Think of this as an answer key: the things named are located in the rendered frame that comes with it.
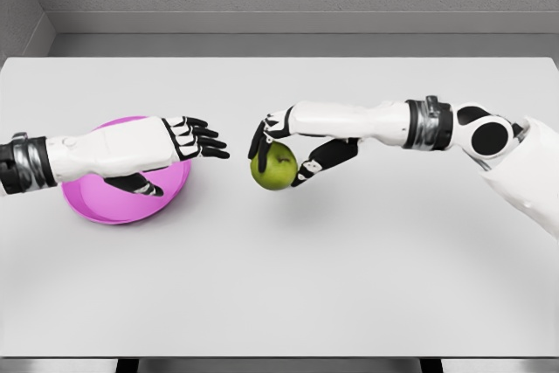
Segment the pink plate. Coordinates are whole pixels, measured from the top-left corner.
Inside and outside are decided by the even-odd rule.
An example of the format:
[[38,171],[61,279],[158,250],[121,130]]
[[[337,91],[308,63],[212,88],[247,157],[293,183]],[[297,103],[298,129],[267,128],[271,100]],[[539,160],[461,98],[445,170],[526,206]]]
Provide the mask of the pink plate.
[[62,195],[80,216],[100,224],[129,224],[155,215],[183,189],[191,162],[177,162],[144,176],[163,190],[161,197],[128,193],[106,183],[97,175],[85,175],[61,184]]

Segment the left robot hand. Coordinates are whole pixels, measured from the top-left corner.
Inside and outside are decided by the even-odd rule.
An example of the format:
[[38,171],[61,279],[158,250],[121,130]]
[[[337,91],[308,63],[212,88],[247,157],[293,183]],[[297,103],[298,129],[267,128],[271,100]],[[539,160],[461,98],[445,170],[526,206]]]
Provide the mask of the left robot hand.
[[136,195],[164,195],[145,172],[195,157],[230,157],[218,132],[194,117],[147,117],[102,128],[100,135],[106,150],[94,158],[96,174],[106,184]]

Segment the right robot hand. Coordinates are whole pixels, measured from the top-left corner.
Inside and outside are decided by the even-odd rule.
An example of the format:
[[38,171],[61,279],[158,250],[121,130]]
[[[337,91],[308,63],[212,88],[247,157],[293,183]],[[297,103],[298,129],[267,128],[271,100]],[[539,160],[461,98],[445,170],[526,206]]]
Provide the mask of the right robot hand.
[[274,141],[291,135],[328,137],[330,140],[313,150],[304,161],[291,185],[303,184],[314,175],[340,165],[358,155],[361,127],[356,112],[333,103],[299,102],[286,110],[268,114],[258,125],[248,157],[257,160],[262,173]]

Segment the green apple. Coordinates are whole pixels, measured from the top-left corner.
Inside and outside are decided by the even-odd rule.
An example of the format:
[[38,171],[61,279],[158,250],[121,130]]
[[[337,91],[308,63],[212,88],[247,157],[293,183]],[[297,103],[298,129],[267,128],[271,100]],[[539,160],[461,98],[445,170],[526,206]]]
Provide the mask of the green apple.
[[281,142],[273,142],[266,155],[266,170],[259,172],[259,155],[250,162],[253,180],[266,190],[283,190],[294,181],[299,165],[292,150]]

